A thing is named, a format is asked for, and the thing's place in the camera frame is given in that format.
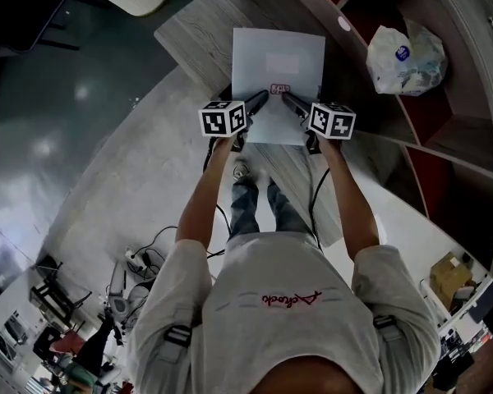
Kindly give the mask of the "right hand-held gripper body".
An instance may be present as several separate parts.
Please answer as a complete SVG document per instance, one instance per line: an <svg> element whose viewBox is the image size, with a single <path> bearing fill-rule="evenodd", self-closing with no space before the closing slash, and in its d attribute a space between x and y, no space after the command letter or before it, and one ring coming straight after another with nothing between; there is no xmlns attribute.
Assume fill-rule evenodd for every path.
<svg viewBox="0 0 493 394"><path fill-rule="evenodd" d="M312 103L306 130L326 140L350 140L356 113L338 103Z"/></svg>

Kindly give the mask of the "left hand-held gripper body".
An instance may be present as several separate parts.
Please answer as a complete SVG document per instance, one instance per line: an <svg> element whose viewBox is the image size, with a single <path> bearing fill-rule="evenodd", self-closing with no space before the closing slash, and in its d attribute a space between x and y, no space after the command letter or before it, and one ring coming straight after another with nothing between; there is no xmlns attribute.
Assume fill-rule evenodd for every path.
<svg viewBox="0 0 493 394"><path fill-rule="evenodd" d="M199 120L205 137L235 137L232 151L242 151L252 124L242 101L211 101L199 110Z"/></svg>

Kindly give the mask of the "light blue box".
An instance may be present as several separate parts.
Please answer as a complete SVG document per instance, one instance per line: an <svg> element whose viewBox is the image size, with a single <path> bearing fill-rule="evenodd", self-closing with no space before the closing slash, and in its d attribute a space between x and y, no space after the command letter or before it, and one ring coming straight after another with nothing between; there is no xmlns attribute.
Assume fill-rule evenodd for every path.
<svg viewBox="0 0 493 394"><path fill-rule="evenodd" d="M325 37L283 30L233 30L232 97L245 101L266 90L267 102L253 116L246 141L303 146L302 119L282 100L288 91L317 101L323 80Z"/></svg>

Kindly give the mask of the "person's right forearm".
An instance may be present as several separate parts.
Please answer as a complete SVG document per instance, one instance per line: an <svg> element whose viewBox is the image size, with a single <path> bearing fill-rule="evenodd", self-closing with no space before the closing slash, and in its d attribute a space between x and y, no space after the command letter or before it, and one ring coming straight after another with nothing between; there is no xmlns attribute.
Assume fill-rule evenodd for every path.
<svg viewBox="0 0 493 394"><path fill-rule="evenodd" d="M354 180L336 140L319 136L320 151L328 164L349 258L380 244L376 220L364 194Z"/></svg>

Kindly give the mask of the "person's left forearm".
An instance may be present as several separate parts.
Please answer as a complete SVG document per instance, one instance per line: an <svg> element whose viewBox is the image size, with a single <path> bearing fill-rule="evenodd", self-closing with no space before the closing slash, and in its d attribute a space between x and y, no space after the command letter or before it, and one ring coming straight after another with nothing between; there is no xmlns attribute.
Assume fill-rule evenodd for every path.
<svg viewBox="0 0 493 394"><path fill-rule="evenodd" d="M219 187L234 138L218 138L207 167L184 208L177 225L175 241L197 241L209 248L213 234L214 214L219 197Z"/></svg>

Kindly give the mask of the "grey wooden table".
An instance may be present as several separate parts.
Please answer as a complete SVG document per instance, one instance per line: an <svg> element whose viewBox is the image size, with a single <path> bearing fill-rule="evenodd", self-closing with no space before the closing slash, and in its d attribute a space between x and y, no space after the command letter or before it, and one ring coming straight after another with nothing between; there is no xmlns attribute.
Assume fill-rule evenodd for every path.
<svg viewBox="0 0 493 394"><path fill-rule="evenodd" d="M343 30L342 16L351 26ZM156 39L210 98L231 94L233 30L287 30L325 37L319 96L348 105L357 123L346 150L364 174L417 213L425 206L406 147L416 138L399 99L375 92L366 43L331 0L194 0L160 26Z"/></svg>

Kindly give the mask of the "white tissue pack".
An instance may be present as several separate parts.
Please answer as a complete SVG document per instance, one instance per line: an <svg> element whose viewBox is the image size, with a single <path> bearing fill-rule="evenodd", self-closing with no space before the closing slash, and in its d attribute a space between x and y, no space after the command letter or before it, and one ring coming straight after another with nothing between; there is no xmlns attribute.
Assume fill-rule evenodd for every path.
<svg viewBox="0 0 493 394"><path fill-rule="evenodd" d="M379 26L367 48L366 67L378 94L420 96L445 78L448 58L442 40L406 20L407 33Z"/></svg>

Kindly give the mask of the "person's left leg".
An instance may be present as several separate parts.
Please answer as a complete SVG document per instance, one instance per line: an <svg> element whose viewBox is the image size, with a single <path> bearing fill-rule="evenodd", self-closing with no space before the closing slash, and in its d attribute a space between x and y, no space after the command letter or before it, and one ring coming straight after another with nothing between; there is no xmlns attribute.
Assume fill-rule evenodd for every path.
<svg viewBox="0 0 493 394"><path fill-rule="evenodd" d="M245 158L238 157L234 161L233 179L230 240L235 236L258 233L260 231L256 221L259 197L257 178Z"/></svg>

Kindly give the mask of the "person's leg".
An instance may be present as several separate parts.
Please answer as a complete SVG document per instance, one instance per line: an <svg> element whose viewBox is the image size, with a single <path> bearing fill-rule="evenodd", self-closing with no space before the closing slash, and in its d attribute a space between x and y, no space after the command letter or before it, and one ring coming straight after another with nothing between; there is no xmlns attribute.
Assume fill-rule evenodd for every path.
<svg viewBox="0 0 493 394"><path fill-rule="evenodd" d="M258 233L260 231L256 221L259 197L257 178L245 158L238 157L234 161L233 179L230 240L235 236Z"/></svg>
<svg viewBox="0 0 493 394"><path fill-rule="evenodd" d="M270 179L267 187L267 200L274 215L276 231L312 235L309 226L291 205L286 195L279 189L273 179Z"/></svg>

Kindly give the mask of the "person's right leg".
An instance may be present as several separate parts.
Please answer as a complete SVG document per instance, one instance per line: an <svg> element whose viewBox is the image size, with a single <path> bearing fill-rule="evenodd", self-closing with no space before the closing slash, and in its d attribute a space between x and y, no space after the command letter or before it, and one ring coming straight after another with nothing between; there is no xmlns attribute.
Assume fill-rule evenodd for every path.
<svg viewBox="0 0 493 394"><path fill-rule="evenodd" d="M273 179L270 179L267 187L267 200L274 215L276 231L312 235L309 226L291 205L286 195L279 189Z"/></svg>

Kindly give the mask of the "grey wooden shelf unit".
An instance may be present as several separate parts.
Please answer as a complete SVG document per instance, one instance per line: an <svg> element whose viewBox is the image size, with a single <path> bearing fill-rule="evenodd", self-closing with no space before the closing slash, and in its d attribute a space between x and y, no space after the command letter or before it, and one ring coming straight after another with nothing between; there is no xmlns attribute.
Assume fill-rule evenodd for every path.
<svg viewBox="0 0 493 394"><path fill-rule="evenodd" d="M423 213L493 278L493 0L331 0L366 48L378 27L425 26L444 45L442 83L399 99Z"/></svg>

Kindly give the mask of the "white power strip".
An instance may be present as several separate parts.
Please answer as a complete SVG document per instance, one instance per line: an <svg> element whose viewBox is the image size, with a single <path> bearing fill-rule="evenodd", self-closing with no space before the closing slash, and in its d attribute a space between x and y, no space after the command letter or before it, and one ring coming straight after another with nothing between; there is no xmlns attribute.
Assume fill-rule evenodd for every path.
<svg viewBox="0 0 493 394"><path fill-rule="evenodd" d="M137 254L131 247L126 248L125 257L127 261L133 264L136 268L144 269L146 267L142 255Z"/></svg>

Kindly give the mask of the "person's grey shirt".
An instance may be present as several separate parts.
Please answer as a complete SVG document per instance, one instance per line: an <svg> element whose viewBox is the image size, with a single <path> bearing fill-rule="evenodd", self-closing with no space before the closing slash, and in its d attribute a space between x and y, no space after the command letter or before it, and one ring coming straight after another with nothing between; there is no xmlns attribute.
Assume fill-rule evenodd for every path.
<svg viewBox="0 0 493 394"><path fill-rule="evenodd" d="M204 247L168 254L128 338L137 394L250 394L276 365L317 356L364 394L416 394L440 358L399 251L360 251L346 283L310 237L236 236L210 276Z"/></svg>

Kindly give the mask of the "closed cardboard box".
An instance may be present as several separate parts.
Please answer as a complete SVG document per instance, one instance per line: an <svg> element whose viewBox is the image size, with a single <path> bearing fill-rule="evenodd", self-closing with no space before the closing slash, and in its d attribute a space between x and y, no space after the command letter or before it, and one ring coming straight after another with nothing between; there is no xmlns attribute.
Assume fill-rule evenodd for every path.
<svg viewBox="0 0 493 394"><path fill-rule="evenodd" d="M472 282L472 272L452 253L431 267L430 288L450 311L455 294Z"/></svg>

